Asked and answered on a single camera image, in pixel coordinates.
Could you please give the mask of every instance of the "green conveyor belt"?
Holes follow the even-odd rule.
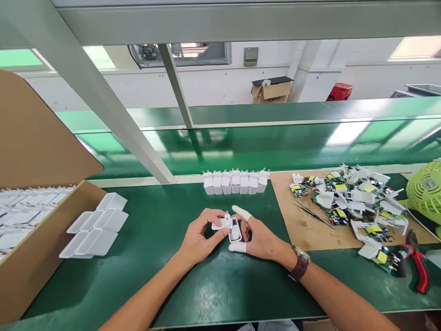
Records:
[[[430,162],[441,155],[441,119],[145,131],[174,175],[231,168],[272,171],[346,164]],[[105,170],[92,177],[151,174],[112,133],[76,135]]]

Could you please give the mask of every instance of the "red stool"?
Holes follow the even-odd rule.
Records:
[[[354,87],[349,84],[337,83],[332,88],[332,91],[326,101],[347,100],[351,95],[353,88]]]

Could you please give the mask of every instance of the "watch face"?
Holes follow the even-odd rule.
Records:
[[[295,246],[295,251],[297,252],[297,255],[303,256],[307,260],[311,260],[311,257],[308,255],[308,253],[303,251],[300,247]]]

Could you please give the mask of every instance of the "wire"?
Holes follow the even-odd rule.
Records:
[[[409,212],[409,214],[410,214],[410,216],[412,216],[413,217],[413,219],[415,220],[415,221],[417,221],[418,223],[419,223],[419,225],[421,225],[423,228],[425,228],[432,236],[434,236],[435,237],[435,239],[436,240],[438,240],[439,242],[441,242],[441,239],[440,238],[438,238],[438,236],[437,235],[435,235],[435,234],[433,234],[433,232],[432,231],[430,231],[424,224],[422,224],[413,214],[412,214],[412,212],[410,211],[410,209],[409,209],[409,207],[407,206],[407,203],[409,202],[409,200],[407,200],[406,201],[406,209],[407,209],[407,211]]]

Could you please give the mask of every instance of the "hand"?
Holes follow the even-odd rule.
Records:
[[[187,262],[189,267],[203,261],[216,245],[230,233],[229,229],[224,228],[208,239],[204,237],[207,225],[214,223],[217,226],[222,226],[220,217],[225,217],[225,214],[222,210],[205,208],[201,215],[190,223],[181,248],[177,252],[177,255]]]
[[[249,212],[234,205],[232,209],[237,213],[232,217],[241,220],[240,230],[245,242],[230,244],[230,251],[248,253],[265,260],[273,260],[291,271],[297,263],[297,254],[291,245],[278,238],[260,220],[254,218]],[[253,233],[253,239],[249,241],[249,232]]]

